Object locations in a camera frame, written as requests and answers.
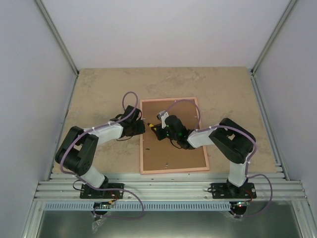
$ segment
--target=white wall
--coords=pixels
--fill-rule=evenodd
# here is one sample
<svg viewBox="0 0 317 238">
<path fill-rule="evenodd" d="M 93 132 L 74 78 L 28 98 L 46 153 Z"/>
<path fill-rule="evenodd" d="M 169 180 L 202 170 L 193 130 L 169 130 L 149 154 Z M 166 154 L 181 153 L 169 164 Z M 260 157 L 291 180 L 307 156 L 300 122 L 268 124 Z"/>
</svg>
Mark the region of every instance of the white wall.
<svg viewBox="0 0 317 238">
<path fill-rule="evenodd" d="M 317 219 L 317 1 L 299 1 L 258 72 L 292 179 Z"/>
<path fill-rule="evenodd" d="M 74 75 L 32 0 L 0 7 L 0 237 L 21 237 Z"/>
<path fill-rule="evenodd" d="M 289 0 L 44 0 L 76 66 L 246 66 Z"/>
</svg>

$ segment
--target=gray floor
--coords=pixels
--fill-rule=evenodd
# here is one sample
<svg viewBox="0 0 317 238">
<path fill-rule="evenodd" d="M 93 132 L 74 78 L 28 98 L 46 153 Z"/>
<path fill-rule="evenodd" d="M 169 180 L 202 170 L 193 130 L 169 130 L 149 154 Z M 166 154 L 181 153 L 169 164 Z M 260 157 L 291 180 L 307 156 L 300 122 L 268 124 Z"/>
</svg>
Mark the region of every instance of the gray floor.
<svg viewBox="0 0 317 238">
<path fill-rule="evenodd" d="M 254 202 L 248 213 L 265 203 Z M 133 212 L 117 212 L 133 216 Z M 45 212 L 38 238 L 298 238 L 292 207 L 272 203 L 259 216 L 242 221 L 227 212 L 148 212 L 137 221 L 106 220 L 95 234 L 90 212 Z"/>
</svg>

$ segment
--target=black wire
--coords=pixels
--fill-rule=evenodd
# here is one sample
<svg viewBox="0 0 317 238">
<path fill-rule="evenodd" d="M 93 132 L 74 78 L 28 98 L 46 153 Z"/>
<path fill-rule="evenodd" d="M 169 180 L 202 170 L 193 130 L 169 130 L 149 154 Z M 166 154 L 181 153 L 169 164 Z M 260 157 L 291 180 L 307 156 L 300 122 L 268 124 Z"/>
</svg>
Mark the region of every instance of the black wire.
<svg viewBox="0 0 317 238">
<path fill-rule="evenodd" d="M 130 136 L 129 138 L 127 138 L 127 139 L 124 139 L 124 140 L 118 140 L 118 139 L 116 139 L 116 141 L 125 141 L 125 140 L 129 140 L 129 139 L 131 139 L 133 136 Z"/>
<path fill-rule="evenodd" d="M 73 183 L 73 189 L 75 189 L 75 190 L 77 190 L 77 191 L 84 192 L 84 190 L 82 190 L 82 189 L 75 188 L 75 183 L 76 183 L 76 182 L 79 182 L 79 181 L 80 181 L 80 180 L 78 179 L 78 180 L 76 180 L 76 181 Z"/>
<path fill-rule="evenodd" d="M 172 142 L 172 140 L 169 140 L 170 141 L 170 143 L 175 147 L 175 148 L 177 148 L 177 149 L 181 149 L 182 147 L 177 147 L 176 145 L 174 145 L 173 144 L 173 142 Z"/>
</svg>

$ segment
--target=vent grille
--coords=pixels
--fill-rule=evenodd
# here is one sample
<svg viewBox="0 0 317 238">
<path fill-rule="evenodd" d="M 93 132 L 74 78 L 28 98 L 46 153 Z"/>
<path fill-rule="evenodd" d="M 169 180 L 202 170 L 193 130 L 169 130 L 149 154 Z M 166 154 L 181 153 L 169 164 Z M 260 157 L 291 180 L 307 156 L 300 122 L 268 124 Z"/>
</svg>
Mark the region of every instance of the vent grille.
<svg viewBox="0 0 317 238">
<path fill-rule="evenodd" d="M 229 211 L 229 202 L 143 202 L 145 211 Z M 46 211 L 91 211 L 94 202 L 46 202 Z M 97 211 L 141 211 L 138 202 L 120 202 Z"/>
</svg>

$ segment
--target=beige table surface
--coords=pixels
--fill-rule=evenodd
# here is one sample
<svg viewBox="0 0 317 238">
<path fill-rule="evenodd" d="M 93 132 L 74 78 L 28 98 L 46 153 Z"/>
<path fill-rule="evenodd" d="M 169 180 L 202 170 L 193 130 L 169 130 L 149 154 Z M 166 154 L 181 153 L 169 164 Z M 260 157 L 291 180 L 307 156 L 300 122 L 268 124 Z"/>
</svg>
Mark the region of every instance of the beige table surface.
<svg viewBox="0 0 317 238">
<path fill-rule="evenodd" d="M 136 92 L 139 99 L 197 97 L 203 127 L 228 117 L 256 137 L 258 152 L 251 160 L 249 172 L 276 172 L 260 110 L 244 67 L 82 69 L 62 140 L 74 125 L 97 126 L 123 113 L 121 100 L 127 91 Z M 135 104 L 133 95 L 127 97 L 128 104 Z M 211 173 L 229 172 L 229 161 L 215 146 L 207 146 L 207 152 Z M 102 173 L 139 173 L 140 136 L 99 146 L 93 165 Z M 53 173 L 60 173 L 57 164 Z"/>
</svg>

